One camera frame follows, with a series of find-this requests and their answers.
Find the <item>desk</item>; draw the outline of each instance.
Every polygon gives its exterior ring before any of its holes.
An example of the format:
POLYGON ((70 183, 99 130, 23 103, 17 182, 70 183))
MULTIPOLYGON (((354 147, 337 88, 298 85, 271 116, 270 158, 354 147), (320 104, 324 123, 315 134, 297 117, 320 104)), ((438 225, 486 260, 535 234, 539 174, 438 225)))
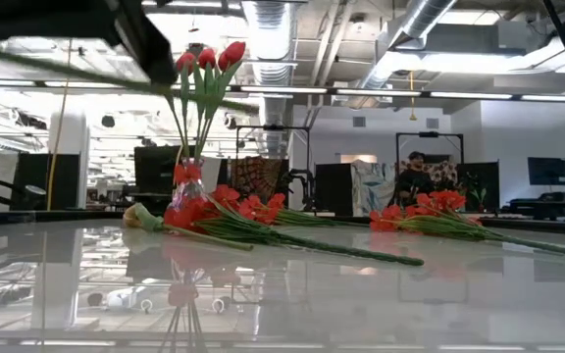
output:
POLYGON ((533 216, 535 220, 556 221, 562 210, 565 211, 565 201, 516 200, 509 202, 509 212, 533 216))

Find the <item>tapestry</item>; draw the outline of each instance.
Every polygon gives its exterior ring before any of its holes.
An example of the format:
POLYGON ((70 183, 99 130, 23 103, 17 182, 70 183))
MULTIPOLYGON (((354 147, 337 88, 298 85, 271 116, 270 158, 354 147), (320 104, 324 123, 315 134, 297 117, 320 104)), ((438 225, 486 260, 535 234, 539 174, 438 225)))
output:
POLYGON ((287 160, 247 157, 231 161, 232 187, 242 195, 258 195, 269 200, 277 192, 286 195, 288 185, 282 185, 281 176, 288 169, 287 160))
MULTIPOLYGON (((406 171, 410 165, 408 162, 400 161, 399 172, 406 171)), ((443 161, 439 164, 427 164, 424 166, 424 171, 431 175, 431 180, 435 184, 452 183, 452 187, 457 184, 457 168, 454 163, 443 161)))
POLYGON ((368 217, 372 210, 382 210, 393 196, 395 167, 385 163, 354 161, 352 174, 352 213, 354 217, 368 217))

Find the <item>tulip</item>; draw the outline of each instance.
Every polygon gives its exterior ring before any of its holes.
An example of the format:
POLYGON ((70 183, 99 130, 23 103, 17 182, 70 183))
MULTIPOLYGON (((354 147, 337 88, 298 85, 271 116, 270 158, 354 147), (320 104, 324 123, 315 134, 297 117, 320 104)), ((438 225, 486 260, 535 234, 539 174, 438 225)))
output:
POLYGON ((228 61, 228 57, 226 56, 226 53, 222 53, 222 55, 220 55, 220 60, 218 61, 218 64, 220 66, 220 70, 225 72, 230 66, 230 62, 228 61))
POLYGON ((215 52, 211 48, 206 48, 202 50, 197 61, 202 69, 206 69, 206 65, 210 65, 211 69, 215 69, 215 52))
POLYGON ((191 73, 193 72, 193 63, 195 63, 195 55, 189 52, 182 54, 176 61, 178 72, 182 73, 182 68, 187 65, 188 74, 191 75, 191 73))
POLYGON ((245 42, 233 42, 226 48, 224 54, 226 54, 226 59, 228 59, 228 66, 231 67, 239 60, 243 58, 243 53, 245 53, 245 42))

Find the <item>exposed ductwork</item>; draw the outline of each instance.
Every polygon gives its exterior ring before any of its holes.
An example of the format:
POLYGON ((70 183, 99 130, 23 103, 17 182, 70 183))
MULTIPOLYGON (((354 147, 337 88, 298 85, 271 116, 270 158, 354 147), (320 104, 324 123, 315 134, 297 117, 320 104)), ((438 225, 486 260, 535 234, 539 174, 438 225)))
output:
POLYGON ((392 22, 392 25, 395 24, 393 25, 395 30, 389 30, 388 38, 383 39, 388 44, 387 51, 359 82, 357 87, 366 89, 383 87, 391 74, 399 70, 398 67, 394 66, 399 54, 391 50, 396 46, 412 41, 414 42, 412 49, 424 49, 427 34, 456 2, 457 0, 409 1, 405 14, 392 22))
MULTIPOLYGON (((262 60, 286 61, 293 52, 292 36, 295 26, 295 5, 285 2, 243 1, 243 12, 250 30, 250 53, 262 60)), ((286 86, 291 84, 292 67, 287 64, 258 64, 252 66, 258 84, 286 86)), ((290 125, 285 113, 286 99, 264 97, 261 103, 261 123, 290 125)), ((279 135, 266 136, 269 155, 279 155, 279 135)))

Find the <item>man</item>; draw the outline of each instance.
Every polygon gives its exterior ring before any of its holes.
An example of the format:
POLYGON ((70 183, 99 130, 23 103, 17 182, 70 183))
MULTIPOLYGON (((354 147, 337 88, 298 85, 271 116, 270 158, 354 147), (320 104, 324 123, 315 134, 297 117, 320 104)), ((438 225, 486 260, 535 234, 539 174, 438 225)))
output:
POLYGON ((424 158, 425 155, 422 152, 411 152, 409 168, 398 177, 395 195, 403 206, 415 204, 417 194, 431 193, 435 190, 431 176, 424 172, 424 158))

